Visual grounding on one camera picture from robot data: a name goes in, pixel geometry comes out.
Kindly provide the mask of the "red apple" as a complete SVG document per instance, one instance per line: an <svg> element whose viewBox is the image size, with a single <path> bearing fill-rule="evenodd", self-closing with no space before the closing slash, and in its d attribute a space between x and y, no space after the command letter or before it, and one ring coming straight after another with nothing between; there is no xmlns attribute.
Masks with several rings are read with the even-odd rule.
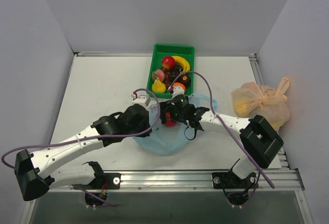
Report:
<svg viewBox="0 0 329 224"><path fill-rule="evenodd" d="M174 127L176 124L177 124L177 122L171 120L170 112L166 112L166 122L164 123L164 126Z"/></svg>

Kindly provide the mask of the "orange fruit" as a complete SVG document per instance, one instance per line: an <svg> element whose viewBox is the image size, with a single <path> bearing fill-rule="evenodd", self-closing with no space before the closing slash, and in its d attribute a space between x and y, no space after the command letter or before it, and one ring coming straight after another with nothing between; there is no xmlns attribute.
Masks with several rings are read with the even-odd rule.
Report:
<svg viewBox="0 0 329 224"><path fill-rule="evenodd" d="M184 90L184 92L186 92L186 87L185 87L182 83L175 82L175 83L173 84L173 86L174 86L174 87L178 87L178 86L180 86L180 87Z"/></svg>

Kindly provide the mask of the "dark mangosteen fruit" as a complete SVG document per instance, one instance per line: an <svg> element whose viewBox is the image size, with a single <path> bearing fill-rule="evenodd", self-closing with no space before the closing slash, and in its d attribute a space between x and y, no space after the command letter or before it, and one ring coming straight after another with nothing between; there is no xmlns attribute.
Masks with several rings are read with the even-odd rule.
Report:
<svg viewBox="0 0 329 224"><path fill-rule="evenodd" d="M185 88L188 88L191 84L191 78L187 74L181 76L177 81L184 85Z"/></svg>

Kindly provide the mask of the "blue printed plastic bag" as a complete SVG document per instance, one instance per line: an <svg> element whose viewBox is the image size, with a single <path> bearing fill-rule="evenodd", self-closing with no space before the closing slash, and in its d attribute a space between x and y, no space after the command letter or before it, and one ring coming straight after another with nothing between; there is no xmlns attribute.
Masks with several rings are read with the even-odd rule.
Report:
<svg viewBox="0 0 329 224"><path fill-rule="evenodd" d="M210 98L201 93L195 93L189 96L189 103L195 107L210 108ZM156 119L158 108L155 102L148 108L149 121L152 125ZM158 120L157 124L152 128L149 136L133 137L135 142L145 151L160 156L172 155L183 149L194 137L194 129L187 128L182 123L176 123L171 126L161 124Z"/></svg>

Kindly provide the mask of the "yellow banana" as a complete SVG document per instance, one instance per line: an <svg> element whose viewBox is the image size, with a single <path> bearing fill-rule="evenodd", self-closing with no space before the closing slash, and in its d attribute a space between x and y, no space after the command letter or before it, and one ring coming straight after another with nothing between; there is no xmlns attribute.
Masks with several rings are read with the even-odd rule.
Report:
<svg viewBox="0 0 329 224"><path fill-rule="evenodd" d="M190 64L185 58L178 55L173 55L172 57L175 60L175 63L182 67L183 72L190 71Z"/></svg>

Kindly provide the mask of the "red pomegranate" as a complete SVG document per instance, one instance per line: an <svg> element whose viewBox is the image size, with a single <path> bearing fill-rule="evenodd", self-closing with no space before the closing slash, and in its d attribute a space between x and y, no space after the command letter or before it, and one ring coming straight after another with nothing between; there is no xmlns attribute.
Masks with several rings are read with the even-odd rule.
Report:
<svg viewBox="0 0 329 224"><path fill-rule="evenodd" d="M175 66L175 59L170 55L165 56L161 60L161 65L163 68L170 70L170 69L174 68L174 66Z"/></svg>

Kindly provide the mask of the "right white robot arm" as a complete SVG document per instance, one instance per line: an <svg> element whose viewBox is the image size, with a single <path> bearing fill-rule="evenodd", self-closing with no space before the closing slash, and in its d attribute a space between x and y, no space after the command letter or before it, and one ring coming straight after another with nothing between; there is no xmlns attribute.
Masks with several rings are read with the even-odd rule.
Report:
<svg viewBox="0 0 329 224"><path fill-rule="evenodd" d="M229 184L242 186L254 171L262 173L269 167L284 142L269 122L262 116L237 118L219 114L206 107L195 107L184 95L160 102L160 119L178 122L194 131L228 133L243 151L228 174Z"/></svg>

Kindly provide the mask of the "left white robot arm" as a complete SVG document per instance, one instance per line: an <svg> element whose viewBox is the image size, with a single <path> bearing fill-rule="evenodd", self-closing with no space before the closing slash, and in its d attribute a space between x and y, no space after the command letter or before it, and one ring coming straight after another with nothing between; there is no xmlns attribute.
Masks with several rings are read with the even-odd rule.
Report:
<svg viewBox="0 0 329 224"><path fill-rule="evenodd" d="M34 152L22 149L16 155L14 173L23 199L35 200L52 188L69 184L101 187L105 174L99 163L90 161L71 168L65 165L127 137L146 137L151 131L147 106L133 104L124 112L99 118L66 141Z"/></svg>

